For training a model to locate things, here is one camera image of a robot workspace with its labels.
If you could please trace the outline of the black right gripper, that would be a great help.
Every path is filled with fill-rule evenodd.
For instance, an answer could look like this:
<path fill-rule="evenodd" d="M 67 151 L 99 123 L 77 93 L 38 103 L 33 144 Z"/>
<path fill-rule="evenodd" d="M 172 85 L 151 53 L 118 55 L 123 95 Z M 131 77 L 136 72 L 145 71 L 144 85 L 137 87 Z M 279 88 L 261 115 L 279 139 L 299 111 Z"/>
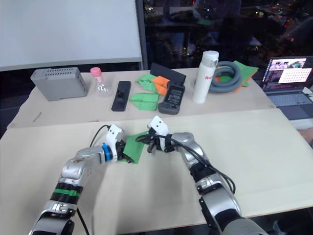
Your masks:
<path fill-rule="evenodd" d="M 148 148 L 147 148 L 148 153 L 152 153 L 154 149 L 159 150 L 159 151 L 162 150 L 159 137 L 156 137 L 154 135 L 148 135 L 147 143 L 148 143 Z"/>

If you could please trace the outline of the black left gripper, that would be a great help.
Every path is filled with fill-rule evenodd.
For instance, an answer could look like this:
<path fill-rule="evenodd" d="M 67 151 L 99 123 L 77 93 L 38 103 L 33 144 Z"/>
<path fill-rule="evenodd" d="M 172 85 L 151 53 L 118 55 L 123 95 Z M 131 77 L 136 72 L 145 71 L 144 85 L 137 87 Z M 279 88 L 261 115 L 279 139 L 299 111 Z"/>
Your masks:
<path fill-rule="evenodd" d="M 116 148 L 116 152 L 117 152 L 117 159 L 119 161 L 123 160 L 123 161 L 127 162 L 128 164 L 130 164 L 133 162 L 133 160 L 127 154 L 123 153 L 125 145 L 126 145 L 126 143 L 123 140 L 116 142 L 115 148 Z"/>

